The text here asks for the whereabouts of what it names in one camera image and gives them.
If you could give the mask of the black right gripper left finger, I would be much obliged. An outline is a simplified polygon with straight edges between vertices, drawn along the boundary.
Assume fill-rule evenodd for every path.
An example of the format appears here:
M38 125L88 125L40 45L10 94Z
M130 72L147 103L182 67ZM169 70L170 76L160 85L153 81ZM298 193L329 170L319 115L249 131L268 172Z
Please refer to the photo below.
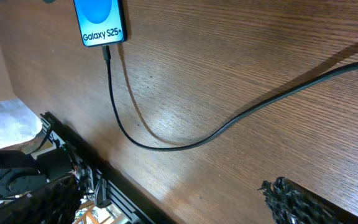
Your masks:
M0 205L0 224L73 223L81 205L80 181L68 174Z

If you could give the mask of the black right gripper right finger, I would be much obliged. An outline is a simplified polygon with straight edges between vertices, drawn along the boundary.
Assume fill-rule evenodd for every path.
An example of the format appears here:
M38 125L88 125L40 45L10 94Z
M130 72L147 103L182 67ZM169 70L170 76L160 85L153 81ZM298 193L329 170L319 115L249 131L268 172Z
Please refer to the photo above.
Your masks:
M262 182L260 190L276 224L358 224L358 216L286 177Z

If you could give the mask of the black table edge rail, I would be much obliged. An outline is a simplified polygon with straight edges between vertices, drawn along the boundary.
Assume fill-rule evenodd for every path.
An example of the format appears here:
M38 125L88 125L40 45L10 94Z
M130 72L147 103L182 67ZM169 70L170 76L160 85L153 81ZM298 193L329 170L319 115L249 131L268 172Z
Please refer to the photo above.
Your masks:
M51 130L50 140L68 153L73 167L86 178L86 188L98 195L102 205L114 205L128 223L173 223L163 210L149 200L71 128L46 112L41 115L43 128Z

